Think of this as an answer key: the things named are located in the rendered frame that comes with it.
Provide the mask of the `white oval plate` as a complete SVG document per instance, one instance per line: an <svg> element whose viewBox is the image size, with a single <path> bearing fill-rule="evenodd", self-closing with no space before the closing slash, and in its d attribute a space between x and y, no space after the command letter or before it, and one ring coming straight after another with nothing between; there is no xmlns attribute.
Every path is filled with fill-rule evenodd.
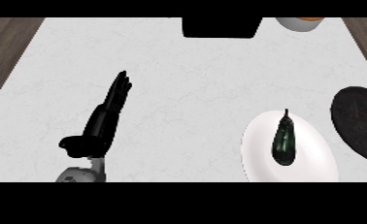
<svg viewBox="0 0 367 224"><path fill-rule="evenodd" d="M243 167L249 181L338 181L340 169L328 142L313 125L295 114L297 160L276 162L272 147L285 111L264 112L251 122L242 143Z"/></svg>

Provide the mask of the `black round pan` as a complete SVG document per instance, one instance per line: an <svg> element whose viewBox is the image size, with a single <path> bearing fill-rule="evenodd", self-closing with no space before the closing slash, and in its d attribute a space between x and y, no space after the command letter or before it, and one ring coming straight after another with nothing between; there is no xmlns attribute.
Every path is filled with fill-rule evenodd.
<svg viewBox="0 0 367 224"><path fill-rule="evenodd" d="M331 112L344 142L367 159L367 88L344 88L334 98Z"/></svg>

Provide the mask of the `dark green vegetable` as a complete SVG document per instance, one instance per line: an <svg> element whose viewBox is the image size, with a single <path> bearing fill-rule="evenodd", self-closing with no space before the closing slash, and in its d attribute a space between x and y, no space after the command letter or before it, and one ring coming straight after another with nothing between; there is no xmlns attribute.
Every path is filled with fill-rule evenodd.
<svg viewBox="0 0 367 224"><path fill-rule="evenodd" d="M285 111L285 116L279 123L279 129L273 141L273 158L282 166L291 166L297 160L297 132L295 123Z"/></svg>

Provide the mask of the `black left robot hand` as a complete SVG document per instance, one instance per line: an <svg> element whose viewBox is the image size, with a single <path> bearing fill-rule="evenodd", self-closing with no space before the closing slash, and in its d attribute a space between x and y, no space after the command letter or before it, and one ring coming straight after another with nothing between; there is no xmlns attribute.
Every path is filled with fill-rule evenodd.
<svg viewBox="0 0 367 224"><path fill-rule="evenodd" d="M69 136L60 142L60 147L67 150L72 158L103 158L107 155L131 88L129 76L122 71L116 76L106 101L92 112L82 135Z"/></svg>

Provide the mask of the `white bowl with orange content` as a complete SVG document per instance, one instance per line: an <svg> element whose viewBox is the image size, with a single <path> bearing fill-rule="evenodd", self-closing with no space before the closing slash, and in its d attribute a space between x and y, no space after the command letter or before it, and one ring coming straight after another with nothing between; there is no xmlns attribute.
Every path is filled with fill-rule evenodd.
<svg viewBox="0 0 367 224"><path fill-rule="evenodd" d="M297 32L309 32L317 28L323 17L277 17L280 24Z"/></svg>

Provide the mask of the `black box appliance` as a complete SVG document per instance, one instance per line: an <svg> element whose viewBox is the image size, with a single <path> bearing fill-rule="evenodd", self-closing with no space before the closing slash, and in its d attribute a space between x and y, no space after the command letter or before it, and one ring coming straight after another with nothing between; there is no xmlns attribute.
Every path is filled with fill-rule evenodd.
<svg viewBox="0 0 367 224"><path fill-rule="evenodd" d="M184 17L186 38L251 39L255 36L261 17Z"/></svg>

